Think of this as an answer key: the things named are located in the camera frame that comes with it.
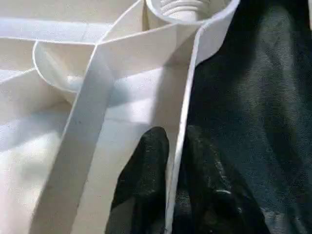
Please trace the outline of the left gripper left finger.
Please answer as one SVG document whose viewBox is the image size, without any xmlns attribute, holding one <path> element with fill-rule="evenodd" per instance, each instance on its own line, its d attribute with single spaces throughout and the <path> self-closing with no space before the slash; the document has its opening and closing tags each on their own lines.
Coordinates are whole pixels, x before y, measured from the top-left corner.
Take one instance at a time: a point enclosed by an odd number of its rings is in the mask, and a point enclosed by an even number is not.
<svg viewBox="0 0 312 234">
<path fill-rule="evenodd" d="M 169 148 L 162 127 L 153 127 L 141 136 L 117 179 L 111 204 L 111 233 L 164 232 Z"/>
</svg>

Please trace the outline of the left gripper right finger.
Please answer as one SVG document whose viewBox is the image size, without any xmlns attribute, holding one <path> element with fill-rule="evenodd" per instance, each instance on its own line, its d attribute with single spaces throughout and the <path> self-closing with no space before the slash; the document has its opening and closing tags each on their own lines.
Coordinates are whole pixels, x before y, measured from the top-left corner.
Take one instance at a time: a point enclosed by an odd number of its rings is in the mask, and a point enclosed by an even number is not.
<svg viewBox="0 0 312 234">
<path fill-rule="evenodd" d="M 186 128 L 181 163 L 193 233 L 268 233 L 265 217 L 245 178 L 198 126 Z"/>
</svg>

